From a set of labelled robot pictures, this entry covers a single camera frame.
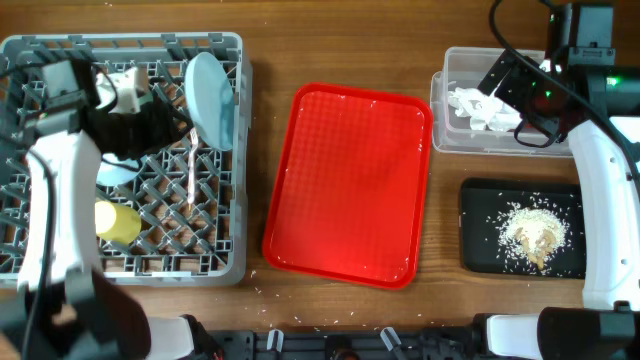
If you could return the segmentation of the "small light blue bowl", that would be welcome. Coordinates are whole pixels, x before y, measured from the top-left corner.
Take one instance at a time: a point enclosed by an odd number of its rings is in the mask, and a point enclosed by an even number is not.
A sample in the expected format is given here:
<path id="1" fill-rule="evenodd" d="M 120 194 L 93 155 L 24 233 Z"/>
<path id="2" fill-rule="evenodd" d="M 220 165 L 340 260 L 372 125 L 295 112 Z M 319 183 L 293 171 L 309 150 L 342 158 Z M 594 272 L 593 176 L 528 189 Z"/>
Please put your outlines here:
<path id="1" fill-rule="evenodd" d="M 145 156 L 139 159 L 119 160 L 112 153 L 104 154 L 96 182 L 101 186 L 112 187 L 126 184 L 141 172 L 145 161 Z"/>

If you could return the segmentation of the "white plastic fork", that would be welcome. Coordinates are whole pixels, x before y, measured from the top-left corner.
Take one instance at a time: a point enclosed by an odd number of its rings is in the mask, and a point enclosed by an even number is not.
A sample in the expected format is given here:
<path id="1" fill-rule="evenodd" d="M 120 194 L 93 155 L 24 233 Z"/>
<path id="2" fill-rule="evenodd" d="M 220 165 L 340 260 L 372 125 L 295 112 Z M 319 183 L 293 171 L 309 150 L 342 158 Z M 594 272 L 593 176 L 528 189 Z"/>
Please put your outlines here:
<path id="1" fill-rule="evenodd" d="M 196 172 L 196 153 L 199 147 L 199 136 L 196 128 L 192 128 L 189 133 L 190 149 L 188 155 L 188 187 L 187 187 L 187 203 L 192 206 L 195 202 L 195 172 Z"/>

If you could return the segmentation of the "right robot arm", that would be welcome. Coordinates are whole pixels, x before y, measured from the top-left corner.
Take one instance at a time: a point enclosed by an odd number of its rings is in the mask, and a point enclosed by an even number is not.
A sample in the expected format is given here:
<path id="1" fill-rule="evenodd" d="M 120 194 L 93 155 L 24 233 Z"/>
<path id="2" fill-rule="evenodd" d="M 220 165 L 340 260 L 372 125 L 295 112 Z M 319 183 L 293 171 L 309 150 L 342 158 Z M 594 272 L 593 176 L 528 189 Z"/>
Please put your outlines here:
<path id="1" fill-rule="evenodd" d="M 548 143 L 567 141 L 578 170 L 586 239 L 579 308 L 479 314 L 484 357 L 635 359 L 639 355 L 639 72 L 615 62 L 606 3 L 549 8 L 543 70 L 512 46 L 480 82 Z"/>

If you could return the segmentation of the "yellow cup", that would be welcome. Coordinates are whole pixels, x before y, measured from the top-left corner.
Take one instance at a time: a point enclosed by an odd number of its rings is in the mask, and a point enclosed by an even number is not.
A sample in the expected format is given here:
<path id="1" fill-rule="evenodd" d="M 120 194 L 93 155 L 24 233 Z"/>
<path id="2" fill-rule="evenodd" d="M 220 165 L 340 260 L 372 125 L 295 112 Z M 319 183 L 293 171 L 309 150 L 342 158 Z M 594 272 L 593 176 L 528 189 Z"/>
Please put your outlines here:
<path id="1" fill-rule="evenodd" d="M 109 201 L 95 203 L 96 235 L 105 241 L 128 245 L 139 235 L 142 221 L 131 207 Z"/>

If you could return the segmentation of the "green bowl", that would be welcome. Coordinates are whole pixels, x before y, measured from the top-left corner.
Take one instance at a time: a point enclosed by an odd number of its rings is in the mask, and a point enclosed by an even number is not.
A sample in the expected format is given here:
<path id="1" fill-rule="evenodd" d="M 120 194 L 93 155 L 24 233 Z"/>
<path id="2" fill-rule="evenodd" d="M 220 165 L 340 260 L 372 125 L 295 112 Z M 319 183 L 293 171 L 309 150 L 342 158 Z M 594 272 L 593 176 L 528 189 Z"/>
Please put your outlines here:
<path id="1" fill-rule="evenodd" d="M 137 97 L 137 104 L 139 108 L 142 108 L 142 106 L 146 103 L 152 102 L 153 101 L 153 93 L 152 92 L 145 92 L 144 94 L 140 93 Z"/>

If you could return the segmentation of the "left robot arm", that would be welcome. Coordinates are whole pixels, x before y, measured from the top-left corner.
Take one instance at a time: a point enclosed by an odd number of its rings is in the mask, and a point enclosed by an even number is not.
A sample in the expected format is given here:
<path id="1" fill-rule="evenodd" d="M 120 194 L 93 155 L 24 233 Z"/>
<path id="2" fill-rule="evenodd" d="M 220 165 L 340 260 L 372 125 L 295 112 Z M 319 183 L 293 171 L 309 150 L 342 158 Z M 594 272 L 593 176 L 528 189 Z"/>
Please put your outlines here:
<path id="1" fill-rule="evenodd" d="M 31 190 L 17 295 L 1 330 L 24 359 L 193 359 L 216 343 L 189 315 L 154 318 L 102 271 L 96 182 L 105 155 L 139 160 L 180 140 L 191 120 L 156 96 L 144 70 L 94 62 L 38 66 L 45 95 L 9 141 Z"/>

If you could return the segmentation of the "white napkin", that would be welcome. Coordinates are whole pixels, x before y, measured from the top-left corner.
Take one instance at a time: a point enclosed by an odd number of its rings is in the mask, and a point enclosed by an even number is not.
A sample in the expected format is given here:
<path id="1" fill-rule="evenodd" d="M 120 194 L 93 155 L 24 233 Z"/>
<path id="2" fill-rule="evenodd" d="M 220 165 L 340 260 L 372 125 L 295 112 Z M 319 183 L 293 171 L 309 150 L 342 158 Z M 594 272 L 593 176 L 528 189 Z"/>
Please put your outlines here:
<path id="1" fill-rule="evenodd" d="M 455 109 L 455 115 L 468 118 L 471 130 L 485 130 L 489 113 L 489 97 L 476 88 L 456 87 L 447 92 L 448 103 Z"/>

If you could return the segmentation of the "light blue plate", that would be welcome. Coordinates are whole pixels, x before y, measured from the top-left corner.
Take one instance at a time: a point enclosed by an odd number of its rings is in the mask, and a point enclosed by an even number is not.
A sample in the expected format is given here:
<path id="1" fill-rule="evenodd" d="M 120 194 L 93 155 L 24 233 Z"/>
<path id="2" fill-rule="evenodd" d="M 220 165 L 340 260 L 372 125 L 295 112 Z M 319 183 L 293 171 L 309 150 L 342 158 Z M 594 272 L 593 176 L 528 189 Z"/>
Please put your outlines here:
<path id="1" fill-rule="evenodd" d="M 221 65 L 211 53 L 200 53 L 187 65 L 185 97 L 199 136 L 210 147 L 233 148 L 234 92 Z"/>

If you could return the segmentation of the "white tissue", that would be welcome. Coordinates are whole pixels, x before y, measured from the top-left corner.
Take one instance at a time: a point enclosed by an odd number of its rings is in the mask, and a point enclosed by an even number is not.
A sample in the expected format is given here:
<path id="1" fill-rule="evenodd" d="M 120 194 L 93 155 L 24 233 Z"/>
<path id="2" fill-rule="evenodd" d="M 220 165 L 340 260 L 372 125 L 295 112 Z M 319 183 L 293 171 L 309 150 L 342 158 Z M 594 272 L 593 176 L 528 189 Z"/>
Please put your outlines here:
<path id="1" fill-rule="evenodd" d="M 474 103 L 470 118 L 472 130 L 509 132 L 521 122 L 520 114 L 494 95 L 482 93 Z"/>

